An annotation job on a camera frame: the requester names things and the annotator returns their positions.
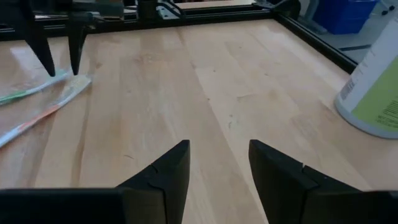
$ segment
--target toothbrush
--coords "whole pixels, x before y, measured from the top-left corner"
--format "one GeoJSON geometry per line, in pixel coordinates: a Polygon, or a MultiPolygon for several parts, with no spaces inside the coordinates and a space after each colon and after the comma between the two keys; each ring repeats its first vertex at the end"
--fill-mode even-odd
{"type": "Polygon", "coordinates": [[[7,144],[9,141],[13,140],[15,137],[38,123],[44,117],[52,114],[53,112],[59,110],[61,107],[65,106],[70,100],[72,100],[77,94],[83,91],[91,83],[91,78],[87,75],[79,75],[73,77],[66,85],[63,91],[50,106],[48,106],[44,111],[34,116],[31,120],[26,121],[8,131],[6,134],[0,137],[0,148],[7,144]]]}
{"type": "Polygon", "coordinates": [[[14,92],[6,95],[6,96],[0,96],[0,105],[9,103],[12,100],[15,100],[17,98],[28,96],[28,95],[36,93],[40,90],[43,90],[44,88],[46,88],[50,85],[56,84],[64,79],[66,79],[66,77],[69,75],[69,72],[65,72],[64,70],[59,70],[57,73],[59,75],[49,78],[47,82],[45,82],[37,87],[29,88],[26,90],[17,90],[17,91],[14,91],[14,92]]]}

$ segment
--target green label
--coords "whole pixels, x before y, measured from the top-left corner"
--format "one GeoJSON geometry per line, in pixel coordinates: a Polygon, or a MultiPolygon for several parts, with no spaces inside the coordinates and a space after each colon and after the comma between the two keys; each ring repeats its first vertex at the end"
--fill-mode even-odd
{"type": "Polygon", "coordinates": [[[386,131],[398,131],[398,57],[352,111],[358,119],[386,131]]]}

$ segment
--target blue bin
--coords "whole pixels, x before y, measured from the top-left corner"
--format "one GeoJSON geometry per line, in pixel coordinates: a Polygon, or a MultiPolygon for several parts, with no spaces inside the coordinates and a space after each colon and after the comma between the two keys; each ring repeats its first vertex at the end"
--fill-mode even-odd
{"type": "Polygon", "coordinates": [[[357,34],[379,0],[320,0],[313,20],[332,34],[357,34]]]}

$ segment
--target white bottle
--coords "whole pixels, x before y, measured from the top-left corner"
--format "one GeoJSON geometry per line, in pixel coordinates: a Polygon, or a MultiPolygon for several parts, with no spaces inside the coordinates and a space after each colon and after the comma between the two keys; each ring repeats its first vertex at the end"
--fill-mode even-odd
{"type": "Polygon", "coordinates": [[[398,139],[398,14],[351,74],[335,105],[353,126],[398,139]]]}

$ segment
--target wooden tabletop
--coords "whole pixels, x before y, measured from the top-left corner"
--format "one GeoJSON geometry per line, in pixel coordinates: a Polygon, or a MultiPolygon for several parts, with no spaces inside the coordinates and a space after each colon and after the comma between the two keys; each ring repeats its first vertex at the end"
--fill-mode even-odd
{"type": "Polygon", "coordinates": [[[202,1],[202,2],[184,2],[178,3],[182,9],[192,9],[199,7],[217,7],[217,6],[239,6],[250,5],[254,0],[226,0],[226,1],[202,1]]]}
{"type": "MultiPolygon", "coordinates": [[[[50,39],[58,68],[67,39],[50,39]]],[[[22,41],[0,42],[0,89],[46,78],[22,41]]],[[[113,187],[191,140],[184,223],[265,223],[250,139],[363,190],[398,189],[398,142],[349,125],[349,75],[273,20],[89,35],[92,85],[0,149],[0,188],[113,187]]],[[[62,89],[0,107],[0,131],[62,89]]]]}

